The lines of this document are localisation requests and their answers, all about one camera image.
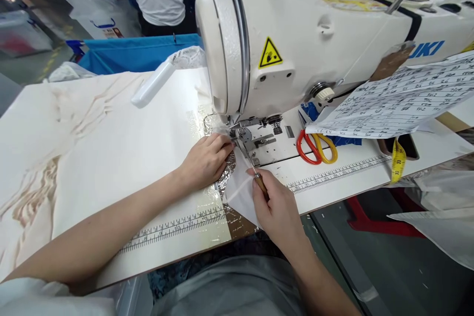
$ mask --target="patterned cloth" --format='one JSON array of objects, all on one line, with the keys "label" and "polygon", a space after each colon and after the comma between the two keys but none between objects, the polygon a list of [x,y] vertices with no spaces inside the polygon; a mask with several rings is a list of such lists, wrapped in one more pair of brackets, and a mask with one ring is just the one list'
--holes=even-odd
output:
[{"label": "patterned cloth", "polygon": [[267,234],[260,230],[254,235],[148,273],[148,282],[153,293],[153,304],[168,291],[204,268],[224,259],[241,255],[262,255],[286,260]]}]

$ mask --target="red chair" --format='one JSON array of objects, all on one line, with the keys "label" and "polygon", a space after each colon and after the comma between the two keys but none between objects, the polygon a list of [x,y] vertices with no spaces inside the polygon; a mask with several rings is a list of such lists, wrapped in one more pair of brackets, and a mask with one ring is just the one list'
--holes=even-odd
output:
[{"label": "red chair", "polygon": [[[403,212],[425,211],[422,207],[410,199],[403,188],[390,189],[392,196],[402,208]],[[348,224],[356,231],[376,232],[397,236],[426,238],[412,225],[403,221],[374,221],[368,218],[357,196],[350,197],[346,202],[351,207],[355,220],[348,220]]]}]

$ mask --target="measuring tape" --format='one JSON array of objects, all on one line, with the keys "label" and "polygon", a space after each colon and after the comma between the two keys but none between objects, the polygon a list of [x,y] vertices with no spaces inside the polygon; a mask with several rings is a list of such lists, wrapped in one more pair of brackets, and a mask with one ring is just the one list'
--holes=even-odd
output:
[{"label": "measuring tape", "polygon": [[314,189],[322,185],[335,182],[336,180],[343,179],[347,176],[375,168],[379,165],[385,164],[385,162],[388,162],[391,159],[392,157],[390,156],[374,156],[352,164],[344,165],[340,168],[335,168],[321,174],[316,174],[308,178],[295,181],[293,183],[287,184],[286,187],[294,194],[303,193],[310,189]]},{"label": "measuring tape", "polygon": [[403,174],[403,168],[405,168],[406,153],[398,137],[394,140],[394,147],[392,153],[392,181],[391,184],[398,182]]},{"label": "measuring tape", "polygon": [[[295,194],[302,193],[310,189],[332,183],[336,180],[343,179],[347,176],[355,175],[362,171],[386,164],[386,162],[390,161],[391,159],[392,157],[385,155],[370,157],[355,163],[344,165],[340,168],[335,168],[321,174],[316,174],[311,177],[298,180],[296,182],[287,184],[286,186]],[[197,228],[225,220],[226,215],[224,209],[222,207],[215,207],[193,215],[183,216],[176,220],[156,225],[148,229],[143,229],[118,252],[118,255],[125,254],[146,245],[158,243],[164,239],[173,238]]]},{"label": "measuring tape", "polygon": [[218,221],[224,221],[226,214],[223,207],[211,208],[193,215],[183,216],[176,220],[169,221],[160,225],[143,229],[139,231],[128,242],[117,255],[131,252],[137,248],[160,242],[164,239],[173,238],[183,233],[195,230],[197,228],[215,224]]}]

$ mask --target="sewing machine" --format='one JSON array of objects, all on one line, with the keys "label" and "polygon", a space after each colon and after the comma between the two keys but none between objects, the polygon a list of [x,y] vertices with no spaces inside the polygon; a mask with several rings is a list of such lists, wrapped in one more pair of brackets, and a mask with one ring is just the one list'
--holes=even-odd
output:
[{"label": "sewing machine", "polygon": [[[432,6],[435,12],[413,10],[410,17],[387,8],[374,0],[196,0],[215,112],[231,133],[255,139],[248,149],[257,149],[286,139],[288,110],[342,101],[394,45],[415,41],[406,64],[418,65],[474,40],[472,16]],[[254,125],[271,125],[273,135]],[[260,163],[285,159],[273,154]]]}]

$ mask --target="right hand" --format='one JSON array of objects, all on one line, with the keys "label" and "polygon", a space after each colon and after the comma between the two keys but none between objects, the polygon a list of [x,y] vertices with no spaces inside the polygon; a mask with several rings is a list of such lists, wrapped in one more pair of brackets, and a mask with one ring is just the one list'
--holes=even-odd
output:
[{"label": "right hand", "polygon": [[[263,192],[253,180],[253,203],[260,225],[282,253],[290,259],[306,246],[306,237],[301,223],[295,195],[268,170],[256,169],[262,175],[270,200],[265,201]],[[247,173],[254,175],[253,169]]]}]

